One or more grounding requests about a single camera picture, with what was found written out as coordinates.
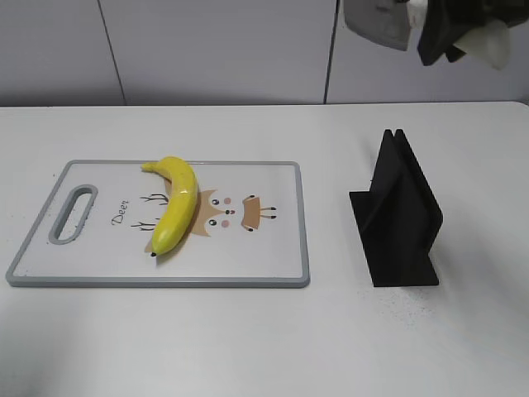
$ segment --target banana stem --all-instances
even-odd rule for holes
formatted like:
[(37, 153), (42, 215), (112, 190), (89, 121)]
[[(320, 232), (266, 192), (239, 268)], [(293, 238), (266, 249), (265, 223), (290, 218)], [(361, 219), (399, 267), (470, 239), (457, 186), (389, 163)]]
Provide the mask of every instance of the banana stem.
[(141, 170), (146, 172), (152, 172), (155, 170), (156, 163), (143, 163), (141, 165)]

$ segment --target black stand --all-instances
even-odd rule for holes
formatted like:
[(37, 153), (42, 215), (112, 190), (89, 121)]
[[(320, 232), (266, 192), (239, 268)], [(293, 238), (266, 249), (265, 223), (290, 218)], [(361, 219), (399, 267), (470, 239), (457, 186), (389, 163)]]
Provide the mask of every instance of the black stand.
[(369, 192), (350, 192), (375, 287), (439, 285), (428, 252), (442, 213), (403, 130), (384, 132)]

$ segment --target black holder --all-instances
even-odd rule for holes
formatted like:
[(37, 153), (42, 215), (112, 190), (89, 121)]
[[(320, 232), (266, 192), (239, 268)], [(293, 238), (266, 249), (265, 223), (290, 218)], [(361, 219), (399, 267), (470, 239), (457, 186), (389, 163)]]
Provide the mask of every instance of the black holder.
[(403, 130), (384, 132), (369, 192), (349, 192), (375, 287), (439, 285), (428, 252), (443, 216)]
[(465, 52), (454, 43), (491, 19), (503, 21), (509, 28), (522, 24), (529, 19), (529, 0), (428, 0), (427, 18), (417, 47), (422, 63), (433, 65), (443, 54), (450, 62), (456, 62)]

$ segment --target table surface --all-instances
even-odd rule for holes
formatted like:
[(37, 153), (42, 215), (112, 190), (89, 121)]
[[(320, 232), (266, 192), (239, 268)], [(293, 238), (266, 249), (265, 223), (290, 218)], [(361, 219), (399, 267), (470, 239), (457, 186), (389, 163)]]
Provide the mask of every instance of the table surface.
[[(438, 287), (375, 289), (348, 192), (403, 128), (444, 213)], [(527, 395), (529, 108), (438, 103), (0, 109), (0, 271), (65, 163), (301, 166), (305, 289), (21, 289), (1, 396)]]

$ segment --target cutting board handle hole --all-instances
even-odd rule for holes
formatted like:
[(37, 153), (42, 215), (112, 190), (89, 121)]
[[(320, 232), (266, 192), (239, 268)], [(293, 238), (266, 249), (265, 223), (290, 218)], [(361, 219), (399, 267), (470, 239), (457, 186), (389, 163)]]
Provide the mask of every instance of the cutting board handle hole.
[(97, 195), (98, 189), (91, 184), (81, 184), (69, 192), (51, 227), (51, 243), (68, 244), (79, 236)]

